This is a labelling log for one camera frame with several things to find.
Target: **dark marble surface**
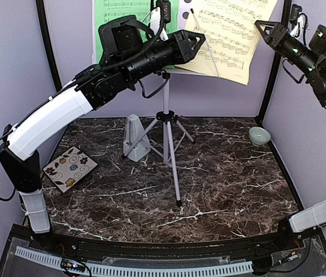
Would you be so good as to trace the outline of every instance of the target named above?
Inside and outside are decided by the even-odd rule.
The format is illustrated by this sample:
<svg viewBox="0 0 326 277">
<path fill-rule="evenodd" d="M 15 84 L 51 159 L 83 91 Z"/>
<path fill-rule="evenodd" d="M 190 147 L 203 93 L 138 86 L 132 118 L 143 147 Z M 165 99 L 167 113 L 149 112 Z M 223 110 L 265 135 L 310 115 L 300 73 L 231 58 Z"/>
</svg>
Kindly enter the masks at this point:
<svg viewBox="0 0 326 277">
<path fill-rule="evenodd" d="M 204 242 L 276 231 L 297 205 L 268 147 L 255 147 L 249 118 L 184 118 L 196 139 L 176 152 L 183 201 L 175 205 L 173 174 L 150 152 L 138 163 L 122 160 L 124 119 L 79 119 L 55 157 L 75 145 L 99 166 L 66 193 L 43 178 L 54 231 L 122 242 Z M 146 126 L 151 119 L 143 119 Z M 174 125 L 175 143 L 181 131 Z M 162 144 L 162 126 L 149 134 Z"/>
</svg>

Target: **yellow paper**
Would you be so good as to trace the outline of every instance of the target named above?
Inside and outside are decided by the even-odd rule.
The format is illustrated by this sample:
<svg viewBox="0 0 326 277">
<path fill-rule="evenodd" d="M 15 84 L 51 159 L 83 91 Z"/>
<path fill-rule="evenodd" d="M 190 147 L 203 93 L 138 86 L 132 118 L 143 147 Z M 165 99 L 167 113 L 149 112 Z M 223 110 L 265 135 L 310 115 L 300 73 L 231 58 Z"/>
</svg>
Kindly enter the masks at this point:
<svg viewBox="0 0 326 277">
<path fill-rule="evenodd" d="M 247 85 L 250 64 L 261 38 L 254 23 L 269 20 L 276 3 L 277 0 L 194 0 L 192 8 L 200 28 L 190 14 L 186 30 L 205 34 L 219 77 Z M 218 76 L 206 43 L 193 61 L 178 67 Z"/>
</svg>

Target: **small bowl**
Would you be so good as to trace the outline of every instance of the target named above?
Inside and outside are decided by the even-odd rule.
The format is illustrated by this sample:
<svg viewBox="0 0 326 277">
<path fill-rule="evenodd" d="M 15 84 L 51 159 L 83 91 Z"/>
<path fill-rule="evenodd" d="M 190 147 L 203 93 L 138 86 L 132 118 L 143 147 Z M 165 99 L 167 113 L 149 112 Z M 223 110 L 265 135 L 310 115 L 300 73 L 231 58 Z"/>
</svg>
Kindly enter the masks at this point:
<svg viewBox="0 0 326 277">
<path fill-rule="evenodd" d="M 255 146 L 263 146 L 271 140 L 271 134 L 260 127 L 252 127 L 249 131 L 250 140 Z"/>
</svg>

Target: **green paper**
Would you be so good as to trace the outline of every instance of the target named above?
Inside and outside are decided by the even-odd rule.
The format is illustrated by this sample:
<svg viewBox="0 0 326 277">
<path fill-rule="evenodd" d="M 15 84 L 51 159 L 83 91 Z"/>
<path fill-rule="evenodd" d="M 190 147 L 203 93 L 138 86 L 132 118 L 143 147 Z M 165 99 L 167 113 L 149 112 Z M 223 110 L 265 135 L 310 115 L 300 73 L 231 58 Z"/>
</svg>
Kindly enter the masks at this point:
<svg viewBox="0 0 326 277">
<path fill-rule="evenodd" d="M 167 33 L 173 33 L 178 29 L 179 0 L 171 0 L 171 23 L 167 24 Z M 137 20 L 142 21 L 150 11 L 150 0 L 95 0 L 95 38 L 96 60 L 101 59 L 103 48 L 98 29 L 101 25 L 122 16 L 136 15 Z"/>
</svg>

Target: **white robot arm segment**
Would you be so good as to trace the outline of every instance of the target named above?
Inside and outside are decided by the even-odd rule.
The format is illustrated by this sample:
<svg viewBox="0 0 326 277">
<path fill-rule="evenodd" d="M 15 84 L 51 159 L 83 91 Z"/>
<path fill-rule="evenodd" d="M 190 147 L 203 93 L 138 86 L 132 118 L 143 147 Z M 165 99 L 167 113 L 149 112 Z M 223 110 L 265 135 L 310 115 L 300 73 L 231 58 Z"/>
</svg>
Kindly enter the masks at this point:
<svg viewBox="0 0 326 277">
<path fill-rule="evenodd" d="M 63 91 L 35 111 L 8 136 L 8 148 L 21 160 L 27 160 L 51 136 L 75 119 L 93 110 L 76 86 Z"/>
</svg>

